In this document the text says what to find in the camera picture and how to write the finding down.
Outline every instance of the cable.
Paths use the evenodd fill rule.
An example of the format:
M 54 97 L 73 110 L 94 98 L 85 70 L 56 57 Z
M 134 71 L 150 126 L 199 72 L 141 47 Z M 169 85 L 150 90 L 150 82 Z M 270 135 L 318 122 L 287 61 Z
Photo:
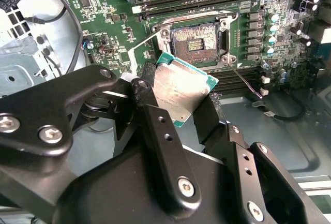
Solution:
M 59 20 L 65 14 L 66 11 L 67 11 L 66 7 L 63 7 L 61 12 L 57 16 L 55 16 L 54 18 L 51 18 L 49 20 L 44 20 L 44 19 L 37 18 L 37 17 L 26 17 L 26 18 L 24 18 L 24 20 L 35 23 L 35 24 L 44 25 L 46 23 L 52 23 L 54 21 Z
M 256 97 L 252 98 L 251 96 L 246 96 L 246 98 L 248 100 L 251 100 L 253 101 L 252 103 L 252 106 L 254 108 L 257 108 L 259 109 L 260 111 L 262 111 L 266 116 L 268 117 L 273 117 L 277 120 L 280 120 L 280 121 L 288 121 L 288 122 L 291 122 L 291 121 L 295 121 L 295 120 L 298 120 L 300 119 L 302 116 L 305 115 L 306 113 L 306 106 L 298 99 L 296 98 L 292 93 L 290 93 L 289 91 L 285 91 L 291 98 L 294 102 L 296 102 L 299 106 L 300 106 L 300 112 L 295 115 L 295 116 L 290 116 L 290 117 L 285 117 L 285 116 L 280 116 L 278 114 L 275 114 L 274 112 L 272 112 L 269 108 L 267 108 L 265 106 L 265 103 L 263 101 L 260 101 L 260 100 L 257 100 L 256 101 Z
M 63 76 L 60 68 L 58 67 L 58 65 L 56 64 L 56 62 L 54 62 L 54 60 L 52 60 L 50 57 L 48 57 L 46 54 L 44 54 L 43 52 L 41 53 L 49 62 L 51 62 L 51 64 L 54 66 L 54 68 L 57 70 L 59 77 Z
M 83 41 L 83 31 L 82 31 L 82 27 L 80 25 L 80 22 L 79 20 L 77 19 L 76 15 L 74 14 L 74 12 L 72 11 L 72 9 L 70 8 L 69 4 L 67 3 L 66 0 L 60 0 L 64 7 L 67 9 L 70 17 L 72 18 L 72 21 L 75 25 L 75 28 L 77 30 L 77 33 L 79 35 L 79 38 L 78 38 L 78 41 L 77 41 L 77 44 L 76 44 L 76 47 L 75 47 L 75 51 L 73 53 L 73 56 L 72 56 L 72 60 L 68 66 L 68 69 L 66 71 L 66 74 L 70 73 L 70 72 L 73 72 L 76 64 L 77 64 L 77 61 L 78 61 L 78 56 L 79 56 L 79 53 L 81 51 L 81 44 L 82 44 L 82 41 Z
M 107 128 L 105 130 L 96 130 L 92 127 L 88 127 L 92 132 L 96 132 L 96 133 L 106 133 L 106 132 L 110 132 L 111 130 L 114 129 L 114 127 L 110 127 L 110 128 Z

